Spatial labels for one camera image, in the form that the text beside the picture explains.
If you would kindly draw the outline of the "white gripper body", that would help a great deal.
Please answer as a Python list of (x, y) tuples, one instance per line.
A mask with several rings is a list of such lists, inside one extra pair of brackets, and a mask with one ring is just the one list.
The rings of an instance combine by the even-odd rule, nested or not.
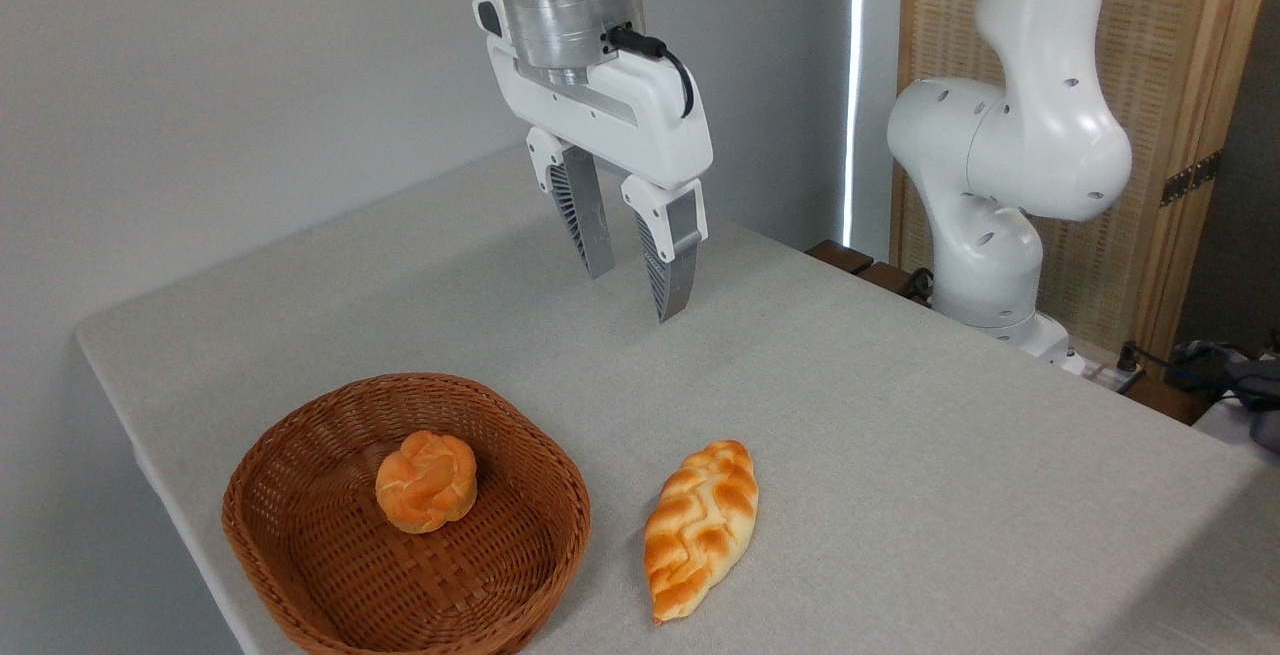
[(502, 0), (474, 0), (474, 17), (500, 93), (522, 122), (667, 191), (710, 168), (703, 105), (696, 99), (684, 113), (684, 82), (669, 61), (613, 52), (577, 84), (553, 84), (517, 58)]

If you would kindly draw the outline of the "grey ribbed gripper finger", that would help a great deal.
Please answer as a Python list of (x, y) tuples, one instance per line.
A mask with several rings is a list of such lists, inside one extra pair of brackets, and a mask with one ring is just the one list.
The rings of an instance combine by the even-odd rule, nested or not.
[(530, 128), (526, 146), (539, 189), (550, 196), (588, 276), (605, 275), (614, 251), (594, 155), (539, 127)]
[(689, 304), (698, 246), (708, 235), (701, 182), (668, 191), (630, 175), (621, 193), (635, 216), (657, 319), (667, 322)]

